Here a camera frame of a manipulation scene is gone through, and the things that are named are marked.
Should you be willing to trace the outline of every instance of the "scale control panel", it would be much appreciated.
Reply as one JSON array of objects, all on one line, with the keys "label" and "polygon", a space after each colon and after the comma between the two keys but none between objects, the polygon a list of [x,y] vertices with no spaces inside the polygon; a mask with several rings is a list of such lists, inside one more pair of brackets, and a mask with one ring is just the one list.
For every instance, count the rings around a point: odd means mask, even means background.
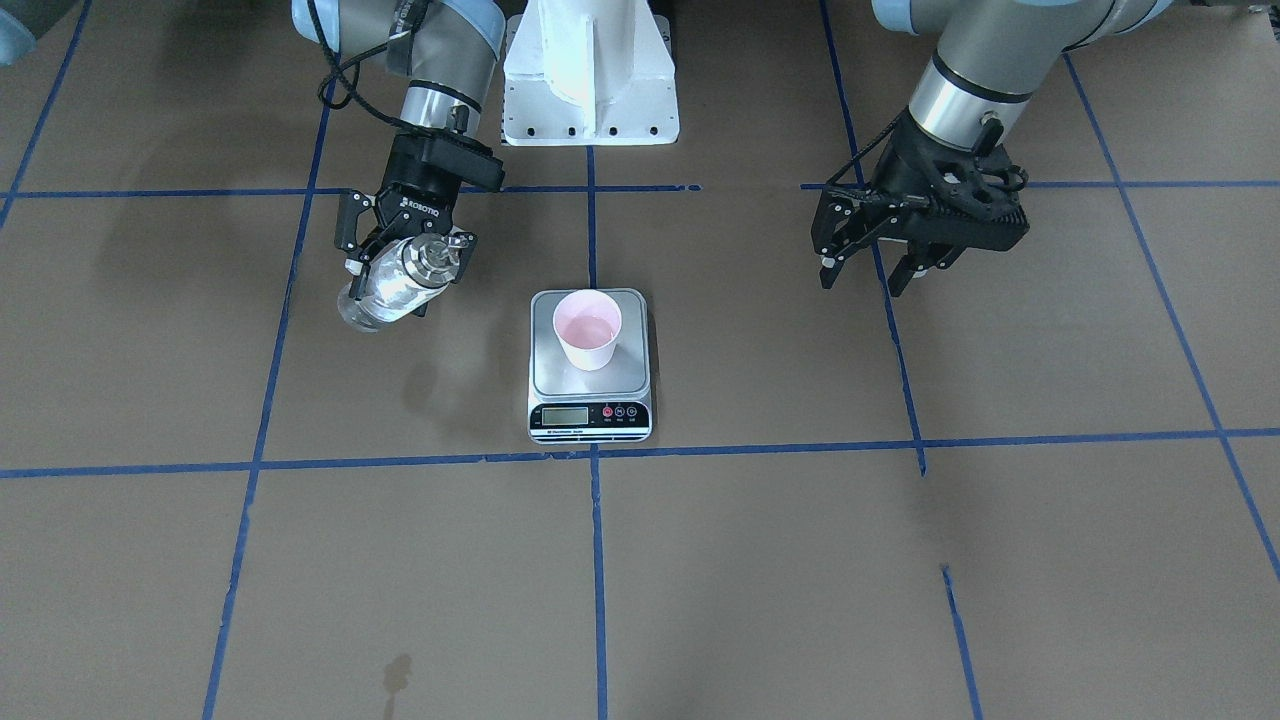
[{"label": "scale control panel", "polygon": [[643,402],[547,402],[529,414],[529,432],[539,439],[612,434],[643,439],[650,429],[649,409]]}]

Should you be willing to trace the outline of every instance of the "clear plastic cup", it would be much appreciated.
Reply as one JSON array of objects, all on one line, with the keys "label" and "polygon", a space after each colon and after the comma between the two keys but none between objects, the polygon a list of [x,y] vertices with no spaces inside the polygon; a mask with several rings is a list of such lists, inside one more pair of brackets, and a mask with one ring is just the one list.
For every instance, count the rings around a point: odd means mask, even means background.
[{"label": "clear plastic cup", "polygon": [[575,368],[599,370],[609,364],[622,332],[622,309],[598,290],[566,295],[552,315],[556,337]]}]

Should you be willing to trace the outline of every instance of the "digital kitchen scale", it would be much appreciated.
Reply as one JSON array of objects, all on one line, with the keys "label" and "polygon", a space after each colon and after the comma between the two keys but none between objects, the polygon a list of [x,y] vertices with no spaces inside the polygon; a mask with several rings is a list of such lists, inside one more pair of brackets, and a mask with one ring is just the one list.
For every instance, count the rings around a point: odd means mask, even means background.
[{"label": "digital kitchen scale", "polygon": [[540,443],[639,442],[653,432],[649,310],[631,288],[602,290],[622,310],[609,364],[579,370],[561,348],[552,314],[571,290],[548,290],[529,306],[529,437]]}]

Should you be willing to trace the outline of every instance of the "white mounting bracket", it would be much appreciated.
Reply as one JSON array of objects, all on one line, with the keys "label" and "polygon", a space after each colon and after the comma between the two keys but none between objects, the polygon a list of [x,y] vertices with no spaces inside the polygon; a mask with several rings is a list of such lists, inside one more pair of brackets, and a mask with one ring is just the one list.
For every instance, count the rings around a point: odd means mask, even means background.
[{"label": "white mounting bracket", "polygon": [[675,142],[680,113],[666,20],[655,20],[645,0],[530,0],[507,23],[503,141]]}]

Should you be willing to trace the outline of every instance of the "robotiq logo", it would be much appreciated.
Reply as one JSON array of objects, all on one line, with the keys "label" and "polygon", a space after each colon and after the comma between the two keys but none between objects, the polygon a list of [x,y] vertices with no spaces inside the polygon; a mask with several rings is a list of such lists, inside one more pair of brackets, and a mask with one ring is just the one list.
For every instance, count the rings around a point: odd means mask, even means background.
[{"label": "robotiq logo", "polygon": [[421,202],[415,202],[415,201],[410,200],[408,197],[401,197],[401,208],[412,208],[415,210],[421,210],[421,211],[426,213],[428,215],[431,215],[433,218],[439,218],[440,217],[440,211],[436,210],[435,208],[430,208],[428,205],[422,205]]}]

